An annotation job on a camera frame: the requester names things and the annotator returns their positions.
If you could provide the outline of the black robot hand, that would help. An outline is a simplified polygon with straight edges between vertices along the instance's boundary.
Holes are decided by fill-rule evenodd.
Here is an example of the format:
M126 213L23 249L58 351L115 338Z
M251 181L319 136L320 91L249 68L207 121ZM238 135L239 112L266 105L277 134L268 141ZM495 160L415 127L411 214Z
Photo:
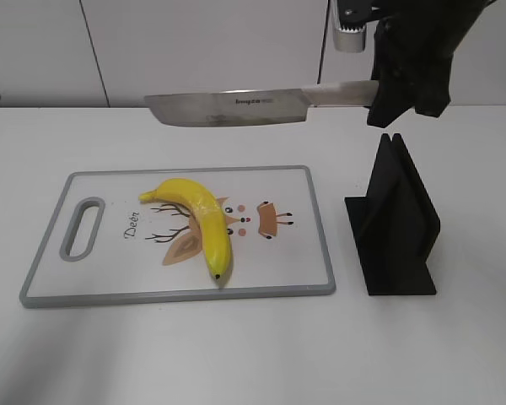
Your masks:
M454 54L491 1L373 1L378 91L367 124L386 128L403 113L439 117L450 103Z

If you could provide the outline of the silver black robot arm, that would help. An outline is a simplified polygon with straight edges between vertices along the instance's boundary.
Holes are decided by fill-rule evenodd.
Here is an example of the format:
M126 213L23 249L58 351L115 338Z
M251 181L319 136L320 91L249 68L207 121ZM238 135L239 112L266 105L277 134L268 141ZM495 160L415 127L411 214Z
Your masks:
M334 47L339 52L360 53L365 50L367 24L374 20L375 1L331 0L331 23Z

